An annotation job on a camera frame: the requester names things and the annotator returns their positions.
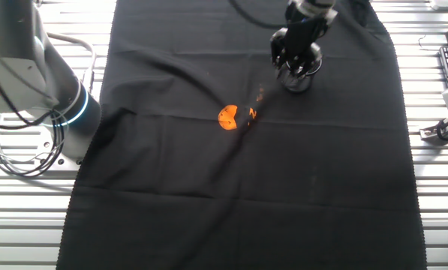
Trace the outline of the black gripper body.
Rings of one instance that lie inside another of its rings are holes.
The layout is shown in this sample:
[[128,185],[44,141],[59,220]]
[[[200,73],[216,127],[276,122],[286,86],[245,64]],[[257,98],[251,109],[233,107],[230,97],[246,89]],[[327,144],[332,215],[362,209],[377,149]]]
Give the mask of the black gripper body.
[[328,29],[322,16],[289,21],[284,35],[287,60],[300,57]]

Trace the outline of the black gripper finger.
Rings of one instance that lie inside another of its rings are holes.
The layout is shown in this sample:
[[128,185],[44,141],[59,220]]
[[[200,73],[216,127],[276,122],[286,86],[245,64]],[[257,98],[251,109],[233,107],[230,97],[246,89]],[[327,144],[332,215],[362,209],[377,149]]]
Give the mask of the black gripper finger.
[[281,75],[283,73],[284,66],[286,66],[289,61],[285,41],[287,30],[288,28],[280,28],[271,36],[270,39],[271,62],[277,75]]
[[317,73],[322,65],[322,58],[320,47],[316,43],[312,43],[300,58],[298,78],[309,77]]

